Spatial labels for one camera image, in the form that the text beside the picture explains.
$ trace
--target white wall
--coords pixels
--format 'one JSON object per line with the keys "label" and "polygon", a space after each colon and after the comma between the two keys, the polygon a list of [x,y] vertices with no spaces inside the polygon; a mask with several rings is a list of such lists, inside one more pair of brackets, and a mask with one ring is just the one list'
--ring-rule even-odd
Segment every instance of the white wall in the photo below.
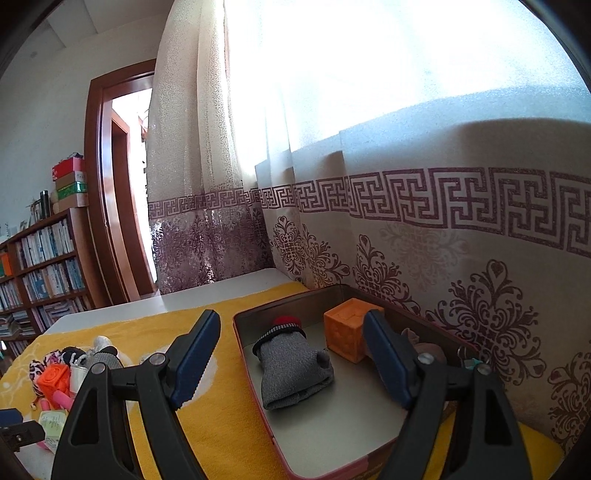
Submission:
{"label": "white wall", "polygon": [[51,167],[84,153],[90,81],[156,58],[166,15],[144,18],[85,38],[0,79],[0,225],[28,219],[28,205],[53,189]]}

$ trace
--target curtain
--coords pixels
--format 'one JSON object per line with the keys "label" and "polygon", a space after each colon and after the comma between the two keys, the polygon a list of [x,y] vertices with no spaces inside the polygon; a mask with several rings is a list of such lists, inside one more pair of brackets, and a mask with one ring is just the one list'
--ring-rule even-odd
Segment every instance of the curtain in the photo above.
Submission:
{"label": "curtain", "polygon": [[226,0],[277,268],[477,347],[568,451],[591,413],[591,96],[512,0]]}
{"label": "curtain", "polygon": [[161,293],[272,267],[260,199],[236,159],[222,0],[176,0],[148,119],[148,214]]}

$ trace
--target metal tray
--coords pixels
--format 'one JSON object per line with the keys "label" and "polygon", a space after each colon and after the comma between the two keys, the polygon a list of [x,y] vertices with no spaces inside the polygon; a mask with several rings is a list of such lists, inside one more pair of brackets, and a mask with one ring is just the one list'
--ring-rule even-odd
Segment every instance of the metal tray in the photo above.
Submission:
{"label": "metal tray", "polygon": [[[440,345],[451,365],[460,365],[460,351],[462,357],[477,357],[470,345],[426,320],[347,285],[308,291],[237,314],[234,330],[253,396],[293,479],[351,479],[376,468],[370,460],[391,445],[406,418],[406,411],[386,393],[370,359],[353,364],[331,351],[335,369],[332,385],[293,407],[274,411],[262,408],[262,368],[252,353],[256,340],[271,328],[275,318],[293,315],[301,320],[310,345],[325,348],[324,312],[353,297],[384,307],[385,317],[396,332],[410,327],[422,342]],[[379,459],[383,461],[385,456],[379,455]]]}

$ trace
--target leopard print fabric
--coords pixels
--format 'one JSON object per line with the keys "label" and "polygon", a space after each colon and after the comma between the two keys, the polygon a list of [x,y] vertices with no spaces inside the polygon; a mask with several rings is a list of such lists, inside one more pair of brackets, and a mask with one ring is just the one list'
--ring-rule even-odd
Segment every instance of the leopard print fabric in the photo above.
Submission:
{"label": "leopard print fabric", "polygon": [[41,376],[41,374],[45,371],[48,365],[51,364],[59,364],[62,363],[61,361],[61,352],[59,350],[54,350],[48,353],[46,356],[43,357],[42,361],[39,360],[31,360],[29,363],[29,378],[33,384],[33,391],[35,395],[39,398],[43,396],[41,390],[37,386],[37,379]]}

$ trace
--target orange cube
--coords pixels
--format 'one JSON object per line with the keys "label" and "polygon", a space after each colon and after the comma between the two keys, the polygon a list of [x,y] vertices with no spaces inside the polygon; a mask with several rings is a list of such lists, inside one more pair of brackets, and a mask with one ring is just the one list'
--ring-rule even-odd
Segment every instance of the orange cube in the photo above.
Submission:
{"label": "orange cube", "polygon": [[363,317],[370,310],[384,312],[382,307],[359,299],[349,299],[324,313],[326,346],[341,357],[358,364],[365,357]]}
{"label": "orange cube", "polygon": [[66,395],[70,393],[70,367],[63,364],[48,365],[37,378],[37,386],[53,408],[61,408],[53,399],[53,394],[57,391]]}

